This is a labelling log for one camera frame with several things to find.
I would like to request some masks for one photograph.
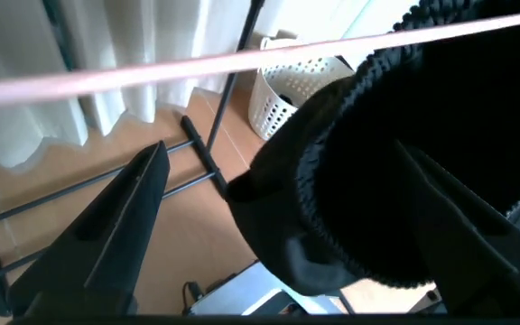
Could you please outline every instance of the black fabric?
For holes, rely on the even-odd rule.
[[[520,0],[427,0],[395,30],[520,13]],[[394,140],[507,212],[520,201],[520,27],[376,51],[329,84],[230,182],[227,202],[266,267],[303,294],[361,278],[432,279],[411,235]],[[427,205],[438,216],[439,205]]]

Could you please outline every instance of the black metal frame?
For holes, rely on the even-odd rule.
[[[260,13],[260,9],[262,8],[264,4],[264,0],[251,0],[250,9],[248,11],[246,22],[244,25],[244,28],[242,30],[242,33],[240,35],[240,39],[237,46],[237,51],[241,51],[245,48],[248,40],[250,39],[250,36],[252,34],[252,31],[255,26],[256,19],[258,18],[258,14]],[[216,186],[218,192],[220,195],[223,195],[226,189],[226,181],[224,180],[224,177],[220,173],[220,169],[214,162],[214,159],[211,156],[211,149],[212,145],[214,144],[214,140],[216,139],[216,134],[218,133],[219,126],[222,120],[222,116],[224,115],[224,112],[226,111],[226,106],[228,104],[228,101],[232,95],[232,90],[234,89],[236,83],[236,74],[230,73],[227,76],[226,86],[224,88],[224,91],[222,93],[222,98],[220,99],[220,103],[218,105],[218,110],[216,113],[216,117],[214,119],[214,123],[210,129],[209,133],[209,140],[208,144],[205,145],[202,142],[202,139],[200,135],[198,134],[198,131],[196,131],[196,128],[194,127],[193,123],[187,116],[183,116],[181,118],[181,127],[183,131],[188,136],[188,141],[185,141],[181,144],[176,144],[168,149],[168,153],[173,153],[177,150],[180,150],[182,148],[192,146],[196,153],[198,154],[201,162],[206,167],[206,173],[191,180],[183,183],[182,185],[168,190],[163,194],[162,200],[170,197],[173,194],[176,194],[182,190],[188,189],[190,186],[200,183],[201,181],[205,181],[207,179],[212,179],[214,182],[214,185]],[[91,179],[82,181],[80,183],[77,183],[75,185],[71,185],[68,188],[65,188],[63,190],[58,190],[56,192],[53,192],[52,194],[46,195],[42,198],[39,198],[37,200],[34,200],[32,202],[23,204],[22,206],[9,209],[5,212],[0,213],[0,221],[10,218],[11,216],[14,216],[16,214],[19,214],[21,212],[24,212],[28,209],[35,208],[43,203],[49,202],[51,200],[55,200],[63,195],[72,193],[75,190],[82,189],[88,185],[91,185],[95,182],[104,180],[105,178],[115,176],[118,174],[124,166],[116,168],[109,172],[101,173],[95,177],[92,177]],[[7,282],[7,279],[5,278],[5,275],[9,273],[10,271],[14,270],[15,268],[18,268],[22,265],[25,265],[33,260],[36,260],[38,257],[40,257],[46,248],[37,251],[33,254],[30,254],[28,256],[25,256],[15,262],[12,262],[9,265],[2,266],[0,261],[0,316],[10,316],[9,306],[7,304],[6,295],[9,290],[9,283]]]

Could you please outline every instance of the pink rod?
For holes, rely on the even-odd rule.
[[[109,70],[83,70],[42,77],[0,80],[0,107],[73,98],[113,88],[173,79],[253,70],[298,60],[347,55],[420,42],[482,33],[520,25],[520,14],[421,30],[392,32],[332,42],[317,42],[264,51],[241,51],[189,60],[177,60]]]

